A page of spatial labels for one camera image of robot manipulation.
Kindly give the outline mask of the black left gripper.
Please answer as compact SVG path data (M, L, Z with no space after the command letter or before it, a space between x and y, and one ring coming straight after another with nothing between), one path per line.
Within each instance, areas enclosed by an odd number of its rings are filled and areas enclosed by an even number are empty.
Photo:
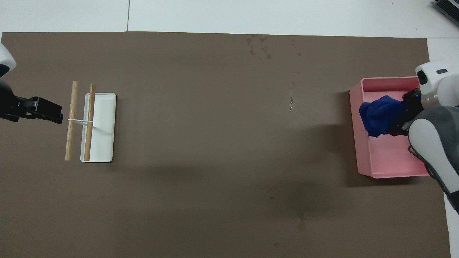
M42 97L35 96L32 97L31 100L17 97L14 95L8 83L3 80L0 81L0 116L2 119L11 122L18 122L20 118L33 119L33 116L28 114L27 107L31 101L35 102L35 104L32 105L32 111L36 119L62 124L62 106Z

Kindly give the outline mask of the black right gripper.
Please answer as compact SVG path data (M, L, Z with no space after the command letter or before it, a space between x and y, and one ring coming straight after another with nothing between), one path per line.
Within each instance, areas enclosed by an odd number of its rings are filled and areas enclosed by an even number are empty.
M405 93L402 96L402 103L405 105L405 108L397 118L397 124L392 124L389 127L389 135L392 137L407 135L409 127L408 123L412 121L421 111L423 111L420 88L415 88Z

